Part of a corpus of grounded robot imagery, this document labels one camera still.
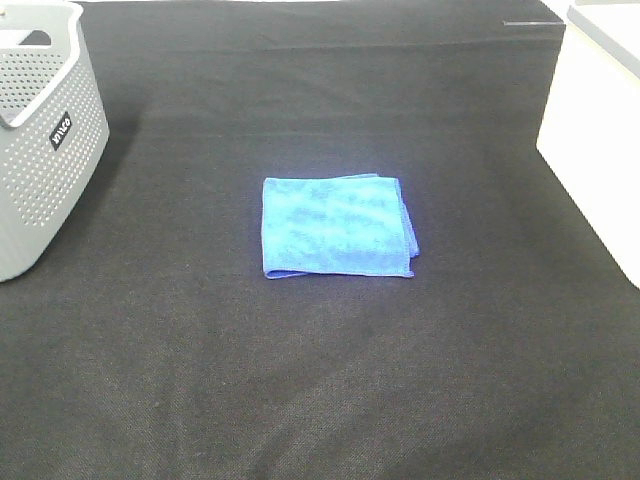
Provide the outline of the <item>blue microfiber towel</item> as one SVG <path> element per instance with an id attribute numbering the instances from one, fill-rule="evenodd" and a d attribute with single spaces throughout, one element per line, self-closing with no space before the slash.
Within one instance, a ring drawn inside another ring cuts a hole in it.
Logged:
<path id="1" fill-rule="evenodd" d="M 400 181 L 374 173 L 266 178 L 262 265 L 268 279 L 307 274 L 414 276 L 420 254 Z"/>

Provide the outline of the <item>black fabric table cloth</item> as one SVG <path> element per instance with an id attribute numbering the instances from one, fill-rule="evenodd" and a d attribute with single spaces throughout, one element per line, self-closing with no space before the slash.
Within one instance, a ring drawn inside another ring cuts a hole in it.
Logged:
<path id="1" fill-rule="evenodd" d="M 110 138 L 1 287 L 5 479 L 635 479 L 639 292 L 535 143 L 538 1 L 88 3 Z M 402 185 L 414 277 L 269 280 L 268 177 Z"/>

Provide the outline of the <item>grey perforated plastic basket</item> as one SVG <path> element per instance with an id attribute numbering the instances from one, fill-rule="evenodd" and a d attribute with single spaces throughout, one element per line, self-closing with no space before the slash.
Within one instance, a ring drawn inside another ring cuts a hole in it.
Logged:
<path id="1" fill-rule="evenodd" d="M 69 1 L 4 1 L 3 31 L 47 45 L 1 49 L 1 279 L 29 270 L 82 195 L 109 139 L 81 26 Z"/>

